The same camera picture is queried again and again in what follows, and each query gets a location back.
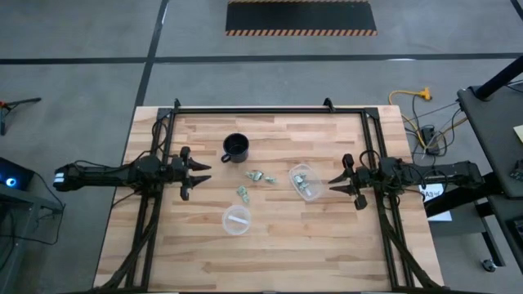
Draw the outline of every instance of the plastic bowl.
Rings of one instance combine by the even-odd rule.
[[[296,182],[294,181],[294,177],[298,176],[299,174],[304,174],[305,182],[309,184],[305,189],[300,189],[300,187],[296,185]],[[306,164],[302,163],[293,167],[290,171],[288,171],[288,176],[291,180],[291,183],[293,183],[294,189],[296,189],[300,196],[302,196],[306,201],[314,201],[324,192],[324,185],[321,183],[320,178],[318,175],[316,175],[312,168]]]
[[[251,213],[241,205],[233,205],[221,217],[223,229],[231,235],[241,235],[251,226]]]

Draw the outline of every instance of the concrete floor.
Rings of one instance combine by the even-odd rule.
[[[171,0],[157,56],[282,54],[434,54],[523,51],[523,21],[509,0],[370,1],[376,38],[227,38],[226,1]],[[147,55],[160,1],[7,0],[0,2],[0,59]],[[144,105],[384,105],[397,89],[430,87],[419,114],[454,102],[456,91],[480,84],[510,60],[417,60],[155,65]],[[7,121],[0,156],[40,172],[76,159],[120,163],[144,65],[0,65],[2,100],[41,96]],[[410,116],[411,98],[395,98]],[[446,122],[457,107],[424,117]],[[438,163],[471,160],[490,167],[468,123]],[[31,244],[17,293],[86,290],[92,285],[114,189],[59,194],[67,204],[60,241]],[[435,245],[445,284],[453,289],[517,293],[521,272],[495,221],[507,267],[486,273],[479,234],[439,237]],[[52,238],[56,223],[37,234]]]

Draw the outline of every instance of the mug handle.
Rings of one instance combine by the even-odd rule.
[[[226,163],[226,162],[230,161],[230,155],[229,155],[229,154],[225,154],[225,155],[223,155],[223,156],[221,157],[221,161],[222,161],[223,163]]]

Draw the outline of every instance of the butcher block tabletop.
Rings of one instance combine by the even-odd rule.
[[[410,162],[400,109],[378,109],[388,155]],[[150,148],[157,110],[136,109],[126,163]],[[365,151],[358,114],[178,114],[174,123],[170,154],[189,146],[195,161],[212,166],[192,175],[212,178],[190,190],[189,201],[181,200],[179,185],[166,186],[149,291],[390,290],[373,191],[362,190],[369,205],[357,211],[351,196],[328,189],[314,202],[305,202],[288,178],[289,169],[306,163],[327,188],[343,171],[343,154],[358,158]],[[372,120],[369,123],[373,146],[378,146]],[[248,159],[222,163],[223,140],[236,132],[249,139]],[[244,175],[252,170],[277,182],[253,182]],[[236,193],[241,185],[248,190],[249,204]],[[117,189],[114,201],[131,192]],[[131,250],[139,203],[140,197],[132,196],[110,213],[95,286],[106,282]],[[235,204],[244,205],[252,216],[251,227],[240,236],[229,235],[221,223],[223,212]],[[409,250],[430,277],[443,284],[419,194],[401,195],[400,214]],[[396,251],[395,261],[404,284]],[[140,263],[136,276],[141,277]]]

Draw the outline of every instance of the floor mat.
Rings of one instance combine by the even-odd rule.
[[[366,0],[231,0],[227,36],[376,36]]]

